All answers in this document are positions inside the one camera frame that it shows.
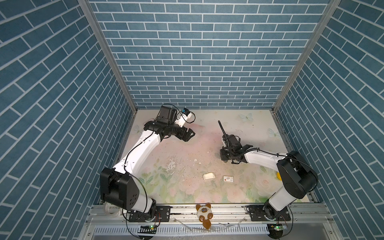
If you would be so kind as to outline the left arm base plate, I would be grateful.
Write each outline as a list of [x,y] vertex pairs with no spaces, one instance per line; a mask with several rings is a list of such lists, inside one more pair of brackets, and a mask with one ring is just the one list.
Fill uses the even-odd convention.
[[143,222],[155,222],[157,221],[169,222],[171,214],[170,206],[151,206],[148,213],[142,213],[139,211],[131,211],[128,215],[128,221],[130,223],[143,223]]

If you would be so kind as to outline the staple box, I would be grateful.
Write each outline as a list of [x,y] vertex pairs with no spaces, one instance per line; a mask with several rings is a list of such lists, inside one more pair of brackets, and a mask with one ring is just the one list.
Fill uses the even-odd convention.
[[233,176],[223,176],[223,181],[228,182],[228,183],[233,183],[234,177]]

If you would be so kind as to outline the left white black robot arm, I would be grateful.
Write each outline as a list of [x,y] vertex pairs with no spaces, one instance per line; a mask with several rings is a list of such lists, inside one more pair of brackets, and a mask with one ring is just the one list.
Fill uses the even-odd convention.
[[185,124],[191,124],[195,119],[195,114],[186,108],[180,110],[172,104],[162,105],[155,119],[145,123],[144,130],[132,149],[112,168],[102,170],[101,200],[152,219],[156,214],[156,201],[149,198],[138,178],[138,171],[164,139],[175,136],[184,142],[189,141],[195,132],[187,129]]

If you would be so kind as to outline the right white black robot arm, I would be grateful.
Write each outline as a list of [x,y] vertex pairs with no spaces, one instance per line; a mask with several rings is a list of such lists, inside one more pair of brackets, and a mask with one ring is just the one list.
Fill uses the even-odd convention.
[[232,164],[256,164],[280,174],[283,186],[265,203],[263,211],[266,219],[272,221],[281,215],[285,208],[313,191],[319,178],[315,170],[304,160],[299,152],[287,154],[270,153],[251,145],[242,145],[235,135],[223,134],[224,146],[220,150],[221,160]]

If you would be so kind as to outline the staple box tray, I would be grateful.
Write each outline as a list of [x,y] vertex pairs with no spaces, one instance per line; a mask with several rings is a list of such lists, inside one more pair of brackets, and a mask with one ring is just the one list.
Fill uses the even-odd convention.
[[203,179],[205,181],[212,180],[212,179],[215,179],[215,178],[216,178],[216,176],[215,176],[214,173],[206,173],[206,174],[203,175]]

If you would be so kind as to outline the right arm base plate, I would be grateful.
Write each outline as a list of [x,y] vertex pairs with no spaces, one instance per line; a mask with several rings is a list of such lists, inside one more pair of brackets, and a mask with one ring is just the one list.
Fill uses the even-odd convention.
[[281,211],[276,211],[273,207],[265,205],[248,205],[245,206],[245,210],[251,218],[252,222],[257,221],[290,221],[291,215],[288,207],[285,207]]

